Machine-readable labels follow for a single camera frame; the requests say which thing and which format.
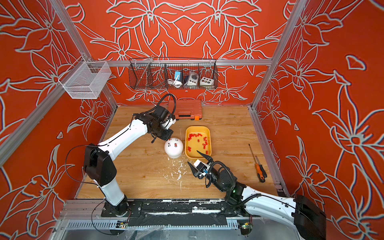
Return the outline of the white dome with screws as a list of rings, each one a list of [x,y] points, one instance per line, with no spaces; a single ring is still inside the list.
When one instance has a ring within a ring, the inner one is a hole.
[[[184,151],[184,144],[178,138],[171,138],[165,142],[165,152],[169,158],[177,159]]]

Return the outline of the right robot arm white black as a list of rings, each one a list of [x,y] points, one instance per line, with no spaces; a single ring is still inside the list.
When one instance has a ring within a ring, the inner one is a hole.
[[[195,178],[206,180],[206,187],[215,186],[225,193],[225,208],[240,211],[248,217],[260,216],[296,230],[305,240],[326,239],[326,213],[307,197],[279,197],[257,191],[238,182],[230,169],[209,155],[206,161],[188,163]]]

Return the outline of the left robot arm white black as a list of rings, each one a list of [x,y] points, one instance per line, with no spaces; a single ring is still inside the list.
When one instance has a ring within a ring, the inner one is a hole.
[[[85,149],[84,170],[105,196],[113,214],[123,216],[129,210],[126,195],[117,182],[114,160],[140,137],[150,134],[153,140],[168,140],[173,134],[170,127],[176,122],[174,111],[155,106],[149,111],[133,114],[131,122],[109,139],[88,145]]]

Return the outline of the yellow plastic tray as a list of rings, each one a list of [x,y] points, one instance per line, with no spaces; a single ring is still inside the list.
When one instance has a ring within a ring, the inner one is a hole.
[[[186,129],[185,154],[189,160],[196,160],[202,157],[199,152],[212,154],[210,130],[205,126],[190,126]]]

